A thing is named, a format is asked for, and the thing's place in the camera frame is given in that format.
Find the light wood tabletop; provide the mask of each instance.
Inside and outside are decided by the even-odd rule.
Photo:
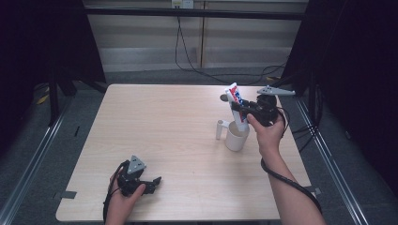
[[[109,179],[117,166],[137,156],[146,164],[141,180],[161,176],[154,194],[135,204],[131,221],[279,219],[268,175],[260,166],[254,129],[242,150],[230,151],[217,121],[232,121],[227,86],[113,84],[56,212],[60,221],[102,221]],[[256,100],[260,86],[240,86]],[[298,182],[310,186],[290,129],[281,140],[283,159]]]

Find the wall socket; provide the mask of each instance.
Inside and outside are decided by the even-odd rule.
[[[172,0],[172,8],[193,9],[193,0]]]

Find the gray carpet floor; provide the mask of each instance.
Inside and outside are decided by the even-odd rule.
[[[209,84],[227,85],[228,83],[253,83],[265,85],[266,78],[259,79],[262,68],[213,68],[206,72],[211,74],[244,73],[246,75],[220,75],[217,81],[204,74],[180,69],[154,70],[141,72],[108,73],[107,84],[111,83],[169,83],[169,84]],[[277,71],[272,76],[279,76]],[[54,197],[56,192],[65,190],[74,166],[84,146],[85,139],[96,117],[103,99],[103,94],[83,83],[76,83],[78,92],[74,97],[60,95],[61,108],[66,108],[62,124],[48,149],[38,172],[34,176],[23,201],[12,220],[12,224],[67,224],[55,218],[60,203]],[[37,151],[42,137],[48,129],[50,120],[49,100],[37,105],[44,89],[35,93],[35,100],[24,117],[18,138],[10,146],[8,154],[0,159],[0,206],[3,208],[9,195],[17,186],[26,165]],[[281,97],[281,103],[291,117],[290,127],[298,130],[305,126],[299,113],[296,97]],[[396,224],[398,221],[398,200],[391,193],[377,172],[362,156],[358,146],[348,140],[345,130],[328,109],[324,106],[323,117],[319,127],[334,160],[337,162],[345,181],[360,203],[369,224]],[[297,146],[301,148],[310,138],[310,134],[295,134]],[[323,215],[328,224],[355,224],[344,203],[338,188],[332,180],[329,170],[314,142],[301,153],[304,165],[315,188],[321,190],[317,195],[323,208]],[[214,224],[280,224],[279,221],[240,221],[214,222]]]

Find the cup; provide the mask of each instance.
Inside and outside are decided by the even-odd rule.
[[[239,151],[243,148],[246,140],[249,136],[249,129],[245,131],[239,131],[237,129],[237,124],[235,121],[228,122],[224,120],[219,120],[217,122],[217,131],[216,131],[216,139],[219,140],[222,135],[222,130],[226,128],[226,138],[225,145],[231,151]]]

